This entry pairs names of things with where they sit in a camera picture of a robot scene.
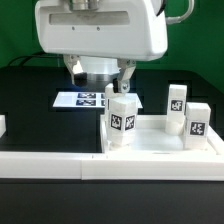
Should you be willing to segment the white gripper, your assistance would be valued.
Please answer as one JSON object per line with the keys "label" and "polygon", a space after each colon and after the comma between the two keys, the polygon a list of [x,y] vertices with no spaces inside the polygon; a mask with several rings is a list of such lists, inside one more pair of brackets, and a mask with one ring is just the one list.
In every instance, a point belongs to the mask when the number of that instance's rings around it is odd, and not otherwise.
{"label": "white gripper", "polygon": [[119,68],[115,93],[128,93],[135,61],[151,61],[168,48],[160,0],[98,0],[95,10],[73,10],[68,0],[39,0],[35,19],[41,47],[68,54],[64,63],[73,85],[87,84],[79,56],[114,58]]}

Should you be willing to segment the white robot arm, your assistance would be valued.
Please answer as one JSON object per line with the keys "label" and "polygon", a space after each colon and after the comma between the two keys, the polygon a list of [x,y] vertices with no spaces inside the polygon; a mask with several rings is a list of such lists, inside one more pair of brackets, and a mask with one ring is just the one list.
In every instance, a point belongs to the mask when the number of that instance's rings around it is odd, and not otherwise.
{"label": "white robot arm", "polygon": [[71,75],[118,76],[115,90],[130,90],[138,61],[167,50],[166,0],[38,0],[38,39],[61,54]]}

